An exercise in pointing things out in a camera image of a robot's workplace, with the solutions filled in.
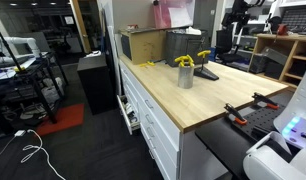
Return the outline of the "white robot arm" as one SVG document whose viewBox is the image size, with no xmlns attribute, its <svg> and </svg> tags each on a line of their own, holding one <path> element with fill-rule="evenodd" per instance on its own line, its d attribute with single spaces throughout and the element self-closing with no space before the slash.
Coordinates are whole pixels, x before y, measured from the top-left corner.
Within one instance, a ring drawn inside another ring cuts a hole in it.
<svg viewBox="0 0 306 180">
<path fill-rule="evenodd" d="M 243 159 L 249 180 L 306 180 L 306 71 L 271 131 Z"/>
</svg>

